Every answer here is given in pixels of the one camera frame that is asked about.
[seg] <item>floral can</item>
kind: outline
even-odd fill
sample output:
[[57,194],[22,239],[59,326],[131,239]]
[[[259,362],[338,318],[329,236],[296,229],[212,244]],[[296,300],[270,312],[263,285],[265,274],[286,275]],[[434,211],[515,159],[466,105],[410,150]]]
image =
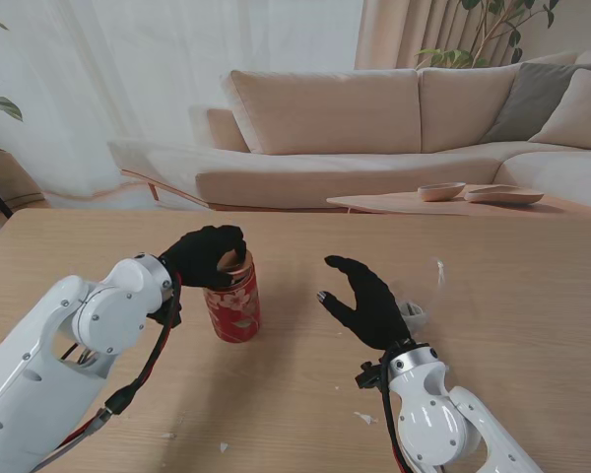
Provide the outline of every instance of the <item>floral can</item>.
[[254,261],[249,251],[245,260],[227,254],[219,267],[232,275],[228,288],[204,289],[204,298],[217,336],[231,343],[246,342],[260,328],[260,301]]

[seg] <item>white paper scrap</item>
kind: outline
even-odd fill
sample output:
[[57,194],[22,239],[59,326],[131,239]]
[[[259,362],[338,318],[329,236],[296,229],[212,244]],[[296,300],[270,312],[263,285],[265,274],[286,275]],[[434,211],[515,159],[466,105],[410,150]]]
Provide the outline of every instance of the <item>white paper scrap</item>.
[[364,419],[365,423],[368,425],[372,424],[373,422],[378,422],[378,419],[374,419],[373,417],[368,416],[367,414],[362,414],[361,412],[355,411],[355,415]]

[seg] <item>black gloved hand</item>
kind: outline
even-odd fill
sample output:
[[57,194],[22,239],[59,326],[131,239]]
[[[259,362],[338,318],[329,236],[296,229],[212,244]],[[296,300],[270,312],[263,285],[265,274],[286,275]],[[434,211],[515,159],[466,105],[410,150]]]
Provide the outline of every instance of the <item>black gloved hand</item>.
[[217,263],[228,251],[235,250],[239,259],[245,257],[246,245],[239,227],[204,227],[184,235],[162,253],[160,260],[174,277],[178,273],[183,286],[195,288],[225,288],[232,283],[231,275],[217,270]]
[[328,292],[318,293],[324,307],[350,328],[368,347],[386,350],[392,343],[411,339],[410,331],[387,284],[363,263],[342,256],[327,256],[326,264],[348,276],[357,308],[351,309]]

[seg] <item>beige curtain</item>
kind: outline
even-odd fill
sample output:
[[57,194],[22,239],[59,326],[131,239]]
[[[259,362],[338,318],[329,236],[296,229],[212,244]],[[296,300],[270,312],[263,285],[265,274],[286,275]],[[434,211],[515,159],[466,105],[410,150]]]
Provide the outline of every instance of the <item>beige curtain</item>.
[[[355,69],[416,67],[421,49],[470,49],[480,8],[459,0],[363,0]],[[510,63],[508,35],[491,41],[482,57],[492,66]]]

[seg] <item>throw pillow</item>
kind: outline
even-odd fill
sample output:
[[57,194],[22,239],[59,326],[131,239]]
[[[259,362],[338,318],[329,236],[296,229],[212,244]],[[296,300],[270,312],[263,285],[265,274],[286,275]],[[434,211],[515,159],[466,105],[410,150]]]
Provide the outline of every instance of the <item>throw pillow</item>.
[[530,141],[591,150],[591,71],[573,74],[560,104]]
[[223,86],[252,153],[421,151],[414,69],[327,74],[231,71]]
[[591,71],[591,64],[521,64],[510,95],[480,143],[527,141],[536,135],[560,103],[578,69]]

